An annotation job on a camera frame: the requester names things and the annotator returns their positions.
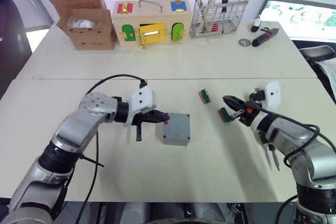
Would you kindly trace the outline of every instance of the blue panel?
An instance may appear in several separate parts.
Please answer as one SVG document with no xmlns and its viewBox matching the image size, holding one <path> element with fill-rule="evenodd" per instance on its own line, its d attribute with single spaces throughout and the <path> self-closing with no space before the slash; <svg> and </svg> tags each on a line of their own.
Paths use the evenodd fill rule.
<svg viewBox="0 0 336 224">
<path fill-rule="evenodd" d="M 171 1 L 170 4 L 172 6 L 172 11 L 173 12 L 176 11 L 176 9 L 187 10 L 187 7 L 185 5 L 185 1 L 181 1 L 181 3 L 179 5 L 174 1 Z"/>
</svg>

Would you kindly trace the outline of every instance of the screwdriver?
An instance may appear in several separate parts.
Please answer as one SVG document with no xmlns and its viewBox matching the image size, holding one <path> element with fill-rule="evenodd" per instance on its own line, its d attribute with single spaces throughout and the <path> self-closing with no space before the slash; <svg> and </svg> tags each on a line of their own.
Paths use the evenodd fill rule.
<svg viewBox="0 0 336 224">
<path fill-rule="evenodd" d="M 273 28 L 252 41 L 252 46 L 257 47 L 278 34 L 279 28 Z"/>
<path fill-rule="evenodd" d="M 280 164 L 279 164 L 279 161 L 278 161 L 278 157 L 277 157 L 277 154 L 275 153 L 275 146 L 266 139 L 266 136 L 264 133 L 262 132 L 259 132 L 259 137 L 260 137 L 260 140 L 261 140 L 261 143 L 263 144 L 263 146 L 268 146 L 268 149 L 269 151 L 272 152 L 272 157 L 273 157 L 273 160 L 274 160 L 274 164 L 275 166 L 277 167 L 278 171 L 280 171 Z"/>
<path fill-rule="evenodd" d="M 268 145 L 268 149 L 272 152 L 272 157 L 273 157 L 275 166 L 277 167 L 278 171 L 280 171 L 280 164 L 279 164 L 279 161 L 278 161 L 277 154 L 275 153 L 275 147 L 274 147 L 274 145 L 269 144 Z"/>
<path fill-rule="evenodd" d="M 227 4 L 228 0 L 222 0 L 222 4 Z M 226 7 L 222 8 L 222 13 L 226 12 Z"/>
</svg>

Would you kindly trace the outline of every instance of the green door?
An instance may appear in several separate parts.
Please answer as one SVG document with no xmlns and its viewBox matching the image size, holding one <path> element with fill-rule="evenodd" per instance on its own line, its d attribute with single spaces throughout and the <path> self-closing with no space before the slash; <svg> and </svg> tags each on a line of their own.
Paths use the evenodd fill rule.
<svg viewBox="0 0 336 224">
<path fill-rule="evenodd" d="M 131 25 L 123 25 L 121 31 L 125 41 L 135 41 L 134 29 Z"/>
<path fill-rule="evenodd" d="M 180 41 L 183 39 L 184 25 L 182 23 L 175 23 L 172 29 L 172 41 Z"/>
</svg>

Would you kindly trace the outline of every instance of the black chair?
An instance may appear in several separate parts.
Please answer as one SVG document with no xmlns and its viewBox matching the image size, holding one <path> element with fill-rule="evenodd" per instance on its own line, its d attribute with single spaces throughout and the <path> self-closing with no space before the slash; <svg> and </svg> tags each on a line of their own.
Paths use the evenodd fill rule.
<svg viewBox="0 0 336 224">
<path fill-rule="evenodd" d="M 335 94 L 332 91 L 328 76 L 323 68 L 317 63 L 319 61 L 331 60 L 336 57 L 335 51 L 326 45 L 318 47 L 308 47 L 299 49 L 303 57 L 306 59 L 310 67 L 314 70 L 324 88 L 330 95 L 331 99 L 336 103 Z"/>
<path fill-rule="evenodd" d="M 13 0 L 0 0 L 0 98 L 31 53 L 20 13 Z"/>
</svg>

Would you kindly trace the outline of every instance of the open cardboard box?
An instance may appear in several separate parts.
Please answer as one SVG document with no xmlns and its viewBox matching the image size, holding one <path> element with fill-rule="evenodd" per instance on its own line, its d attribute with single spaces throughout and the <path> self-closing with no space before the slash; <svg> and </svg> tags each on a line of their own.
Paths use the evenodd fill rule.
<svg viewBox="0 0 336 224">
<path fill-rule="evenodd" d="M 95 28 L 69 28 L 70 17 L 96 22 Z M 108 9 L 71 9 L 69 15 L 61 17 L 57 26 L 61 28 L 79 50 L 112 50 L 116 33 Z"/>
<path fill-rule="evenodd" d="M 116 33 L 111 14 L 104 0 L 50 0 L 60 20 L 60 27 L 79 50 L 111 50 Z M 87 19 L 97 23 L 96 28 L 68 28 L 70 17 Z"/>
</svg>

